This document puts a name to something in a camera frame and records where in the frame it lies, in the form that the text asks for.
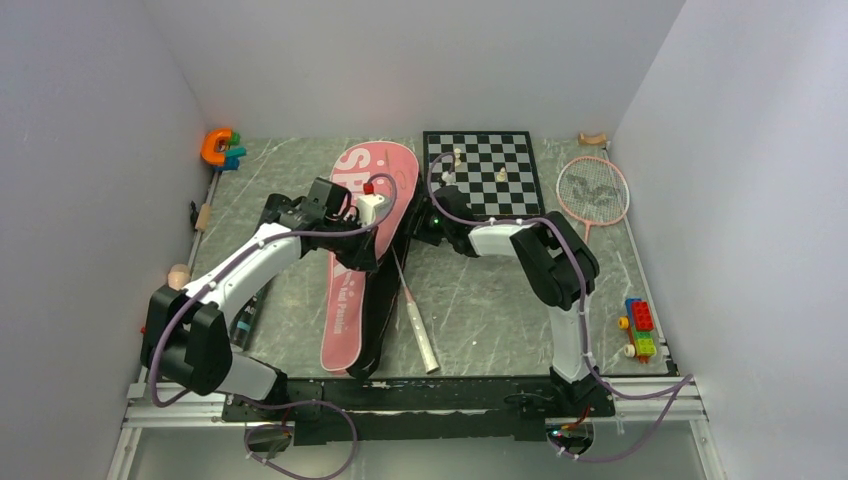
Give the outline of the pink racket bag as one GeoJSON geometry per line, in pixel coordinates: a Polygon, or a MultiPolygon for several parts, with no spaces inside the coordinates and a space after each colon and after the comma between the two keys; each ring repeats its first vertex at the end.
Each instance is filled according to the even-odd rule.
{"type": "Polygon", "coordinates": [[[352,194],[347,218],[362,226],[382,222],[359,237],[366,242],[362,249],[329,255],[320,363],[331,374],[366,378],[379,365],[400,286],[398,270],[386,257],[393,245],[400,250],[408,245],[402,230],[419,178],[414,152],[388,140],[354,145],[333,166],[330,180],[352,194]]]}

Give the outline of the black shuttlecock tube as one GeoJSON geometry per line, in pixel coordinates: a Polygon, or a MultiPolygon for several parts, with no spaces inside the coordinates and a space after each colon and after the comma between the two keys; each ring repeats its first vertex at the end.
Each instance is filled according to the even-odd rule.
{"type": "Polygon", "coordinates": [[[229,331],[231,348],[236,353],[249,349],[252,330],[262,311],[269,285],[259,289],[237,312],[229,331]]]}

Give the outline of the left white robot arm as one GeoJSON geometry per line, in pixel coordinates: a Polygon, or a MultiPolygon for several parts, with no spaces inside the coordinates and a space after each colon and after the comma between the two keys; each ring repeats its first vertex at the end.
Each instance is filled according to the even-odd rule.
{"type": "Polygon", "coordinates": [[[305,196],[272,194],[254,235],[226,260],[179,289],[164,285],[156,290],[140,354],[154,402],[166,405],[157,387],[166,378],[184,393],[234,395],[261,419],[279,417],[288,402],[286,373],[234,353],[230,328],[256,293],[314,250],[334,254],[350,270],[376,270],[377,235],[398,194],[395,180],[383,178],[389,195],[355,198],[322,178],[305,196]]]}

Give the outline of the pink badminton racket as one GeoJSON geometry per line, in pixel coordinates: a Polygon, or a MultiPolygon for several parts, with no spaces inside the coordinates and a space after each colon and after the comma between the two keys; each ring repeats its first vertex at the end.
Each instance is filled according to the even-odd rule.
{"type": "Polygon", "coordinates": [[[408,317],[410,319],[410,323],[412,326],[413,334],[418,345],[418,349],[422,358],[422,362],[425,368],[425,373],[427,375],[433,374],[440,369],[440,365],[436,358],[435,352],[433,350],[432,344],[430,342],[429,336],[427,334],[427,330],[425,324],[422,319],[421,312],[417,306],[416,300],[410,291],[408,284],[406,282],[403,267],[400,262],[399,255],[394,247],[391,248],[392,258],[394,260],[395,266],[399,273],[399,278],[401,282],[401,287],[403,290],[403,294],[405,297],[405,305],[408,317]]]}
{"type": "Polygon", "coordinates": [[[593,227],[614,225],[630,207],[630,190],[622,172],[609,160],[580,156],[569,161],[556,182],[561,208],[584,226],[589,243],[593,227]]]}

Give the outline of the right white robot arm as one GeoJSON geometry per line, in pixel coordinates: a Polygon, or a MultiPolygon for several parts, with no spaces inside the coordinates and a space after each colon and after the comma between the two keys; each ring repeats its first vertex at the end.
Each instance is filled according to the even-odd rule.
{"type": "Polygon", "coordinates": [[[469,258],[518,261],[536,298],[548,308],[554,346],[552,404],[564,415],[578,413],[600,388],[586,319],[600,266],[586,242],[559,212],[477,221],[467,196],[455,185],[433,191],[428,182],[419,183],[411,211],[409,233],[415,239],[432,245],[445,239],[469,258]]]}

